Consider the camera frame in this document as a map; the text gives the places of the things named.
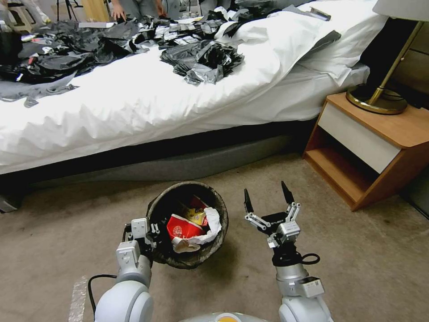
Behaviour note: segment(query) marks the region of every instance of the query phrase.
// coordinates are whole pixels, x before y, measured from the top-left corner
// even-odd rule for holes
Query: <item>white tape on floor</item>
[[[79,281],[73,285],[68,322],[83,322],[87,284],[88,279],[86,276],[82,276]]]

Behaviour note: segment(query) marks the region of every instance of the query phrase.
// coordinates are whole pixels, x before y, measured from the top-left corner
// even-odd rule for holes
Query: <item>crumpled paper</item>
[[[205,208],[204,212],[206,214],[210,230],[206,235],[201,236],[190,238],[174,237],[171,242],[173,245],[173,250],[176,253],[195,252],[200,249],[200,245],[212,242],[216,238],[222,228],[220,224],[219,213],[216,209],[211,207]]]

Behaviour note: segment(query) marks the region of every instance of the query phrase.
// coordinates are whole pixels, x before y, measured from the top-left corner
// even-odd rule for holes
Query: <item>bed frame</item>
[[[314,123],[315,119],[233,127],[3,174],[0,212],[16,210],[20,197],[32,189],[88,181],[192,180],[281,151],[302,151]]]

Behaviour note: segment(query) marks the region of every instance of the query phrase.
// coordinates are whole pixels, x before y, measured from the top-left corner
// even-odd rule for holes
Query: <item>human hand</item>
[[[164,9],[164,6],[162,5],[162,0],[156,0],[156,10],[158,12],[158,16],[160,17],[166,17],[167,12]]]
[[[113,5],[112,17],[115,20],[122,18],[124,21],[126,21],[126,14],[125,14],[124,8],[122,8],[120,4]]]

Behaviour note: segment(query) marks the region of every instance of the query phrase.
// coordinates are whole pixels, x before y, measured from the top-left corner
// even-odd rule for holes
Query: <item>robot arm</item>
[[[135,239],[121,242],[116,249],[116,284],[99,300],[95,322],[150,322],[152,318],[152,262],[148,256],[155,245],[147,236],[147,218],[133,220],[131,229]],[[143,244],[145,254],[140,253],[137,240]]]
[[[311,265],[320,261],[317,254],[301,256],[296,250],[295,241],[301,232],[296,217],[301,204],[296,203],[292,193],[282,181],[282,190],[288,203],[285,212],[258,217],[253,213],[247,189],[244,190],[245,220],[259,231],[268,235],[268,246],[273,249],[273,265],[277,270],[277,284],[282,293],[282,305],[279,309],[281,322],[333,322],[328,307],[321,295],[324,293],[322,281],[309,276],[304,264]]]
[[[285,212],[258,217],[253,213],[248,191],[245,190],[245,219],[259,231],[268,235],[268,245],[274,251],[273,265],[277,270],[277,284],[282,293],[279,309],[281,322],[333,322],[321,295],[324,293],[319,278],[310,276],[305,265],[316,264],[316,254],[301,256],[295,241],[300,228],[295,219],[301,205],[295,203],[291,192],[282,182],[288,203]],[[159,233],[156,225],[149,225],[147,218],[136,219],[124,230],[123,242],[116,249],[119,273],[116,284],[98,302],[96,322],[150,322],[153,299],[149,294],[151,283],[151,252],[156,247],[150,236]],[[316,260],[305,261],[309,256]],[[263,322],[245,314],[213,313],[186,320],[187,322]]]

